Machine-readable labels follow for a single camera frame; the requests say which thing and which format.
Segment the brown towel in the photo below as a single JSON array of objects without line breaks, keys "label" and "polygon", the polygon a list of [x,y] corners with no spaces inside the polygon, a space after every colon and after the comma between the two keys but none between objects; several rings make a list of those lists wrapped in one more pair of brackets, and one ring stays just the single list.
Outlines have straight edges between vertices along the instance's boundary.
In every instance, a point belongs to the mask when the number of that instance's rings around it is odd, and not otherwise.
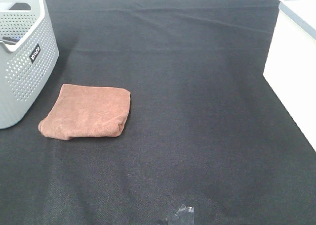
[{"label": "brown towel", "polygon": [[63,84],[48,115],[40,121],[44,137],[117,137],[130,111],[130,91],[114,87]]}]

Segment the black table cloth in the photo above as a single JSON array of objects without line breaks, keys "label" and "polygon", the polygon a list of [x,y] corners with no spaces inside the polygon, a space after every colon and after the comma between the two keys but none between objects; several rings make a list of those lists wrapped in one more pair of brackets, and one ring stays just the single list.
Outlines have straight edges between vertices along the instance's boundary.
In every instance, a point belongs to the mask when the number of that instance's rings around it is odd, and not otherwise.
[{"label": "black table cloth", "polygon": [[[263,78],[278,0],[46,3],[59,58],[0,133],[1,224],[315,224],[315,151]],[[122,134],[43,137],[63,84],[129,90]]]}]

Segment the grey perforated plastic basket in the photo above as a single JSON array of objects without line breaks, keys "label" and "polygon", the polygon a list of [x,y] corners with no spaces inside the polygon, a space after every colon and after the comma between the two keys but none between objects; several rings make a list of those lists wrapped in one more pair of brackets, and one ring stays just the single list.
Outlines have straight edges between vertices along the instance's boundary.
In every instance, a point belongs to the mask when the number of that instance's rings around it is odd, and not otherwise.
[{"label": "grey perforated plastic basket", "polygon": [[32,106],[50,74],[59,50],[46,0],[0,0],[27,4],[28,10],[0,11],[0,39],[19,39],[16,45],[0,41],[0,127],[17,124]]}]

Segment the dark item inside basket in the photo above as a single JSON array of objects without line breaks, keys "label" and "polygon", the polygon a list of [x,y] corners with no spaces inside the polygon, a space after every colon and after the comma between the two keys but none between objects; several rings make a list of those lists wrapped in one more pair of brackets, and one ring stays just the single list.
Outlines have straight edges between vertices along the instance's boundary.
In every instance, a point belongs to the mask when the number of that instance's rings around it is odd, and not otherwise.
[{"label": "dark item inside basket", "polygon": [[16,45],[19,42],[19,39],[10,38],[10,37],[2,37],[1,41],[8,45]]}]

